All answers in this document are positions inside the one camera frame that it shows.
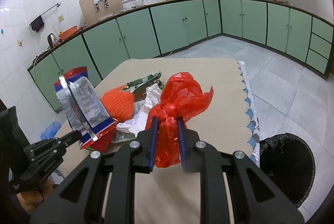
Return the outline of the person's left hand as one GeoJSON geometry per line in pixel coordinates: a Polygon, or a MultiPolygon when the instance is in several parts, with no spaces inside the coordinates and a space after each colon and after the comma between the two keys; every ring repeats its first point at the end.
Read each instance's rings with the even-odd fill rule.
{"type": "Polygon", "coordinates": [[[16,196],[22,208],[32,214],[52,192],[52,181],[47,179],[38,190],[24,191],[16,196]]]}

